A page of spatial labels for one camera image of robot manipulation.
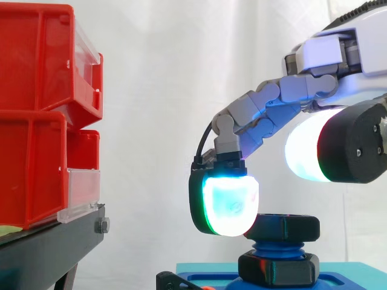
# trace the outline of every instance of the black cable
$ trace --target black cable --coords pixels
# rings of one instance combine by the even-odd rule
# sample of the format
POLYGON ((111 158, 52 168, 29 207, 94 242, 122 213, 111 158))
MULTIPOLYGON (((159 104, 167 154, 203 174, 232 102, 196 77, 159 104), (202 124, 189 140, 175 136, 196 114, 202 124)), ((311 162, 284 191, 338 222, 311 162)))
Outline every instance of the black cable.
POLYGON ((203 151, 204 143, 206 143, 208 135, 210 135, 210 132, 212 130, 212 122, 209 123, 206 130, 203 133, 203 136, 200 139, 198 150, 196 151, 196 157, 201 157, 201 152, 203 151))

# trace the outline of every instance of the black clamp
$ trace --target black clamp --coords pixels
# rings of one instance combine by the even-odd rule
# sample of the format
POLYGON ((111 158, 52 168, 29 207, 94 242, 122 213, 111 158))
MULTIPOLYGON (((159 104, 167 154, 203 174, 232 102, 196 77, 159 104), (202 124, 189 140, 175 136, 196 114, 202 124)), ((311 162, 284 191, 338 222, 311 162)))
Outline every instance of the black clamp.
POLYGON ((172 272, 161 272, 156 275, 156 290, 203 290, 172 272))

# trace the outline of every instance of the red plastic drawer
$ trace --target red plastic drawer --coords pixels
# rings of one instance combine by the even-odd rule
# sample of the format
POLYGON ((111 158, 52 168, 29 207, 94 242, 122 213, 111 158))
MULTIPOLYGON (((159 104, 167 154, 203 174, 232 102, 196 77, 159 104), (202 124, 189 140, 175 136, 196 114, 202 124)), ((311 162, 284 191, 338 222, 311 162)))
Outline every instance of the red plastic drawer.
POLYGON ((59 4, 0 3, 0 109, 60 111, 83 128, 102 118, 102 56, 59 4))
MULTIPOLYGON (((68 131, 60 112, 0 111, 0 137, 0 225, 28 228, 66 209, 68 165, 98 169, 98 132, 68 131)), ((99 181, 98 170, 84 172, 95 174, 75 176, 81 187, 72 199, 79 203, 88 198, 80 189, 99 181)), ((99 184, 91 185, 94 202, 99 184)))

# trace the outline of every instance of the black cylindrical object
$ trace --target black cylindrical object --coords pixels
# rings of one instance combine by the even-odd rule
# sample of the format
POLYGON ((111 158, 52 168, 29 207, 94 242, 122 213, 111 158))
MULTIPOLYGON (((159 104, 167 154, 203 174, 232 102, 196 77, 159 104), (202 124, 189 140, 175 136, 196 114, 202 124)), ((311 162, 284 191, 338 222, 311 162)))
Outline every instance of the black cylindrical object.
POLYGON ((379 128, 386 116, 380 101, 372 100, 347 107, 327 121, 320 133, 317 156, 330 181, 369 183, 387 170, 379 128))

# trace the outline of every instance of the black metal bracket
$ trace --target black metal bracket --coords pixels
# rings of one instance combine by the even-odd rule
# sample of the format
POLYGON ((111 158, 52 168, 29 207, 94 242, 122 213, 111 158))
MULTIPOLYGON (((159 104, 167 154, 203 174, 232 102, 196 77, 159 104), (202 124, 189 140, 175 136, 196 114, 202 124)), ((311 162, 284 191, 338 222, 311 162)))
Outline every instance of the black metal bracket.
POLYGON ((0 290, 71 289, 76 265, 103 240, 105 206, 68 224, 53 222, 0 238, 0 290))
POLYGON ((156 290, 203 290, 172 272, 161 272, 156 275, 156 290))

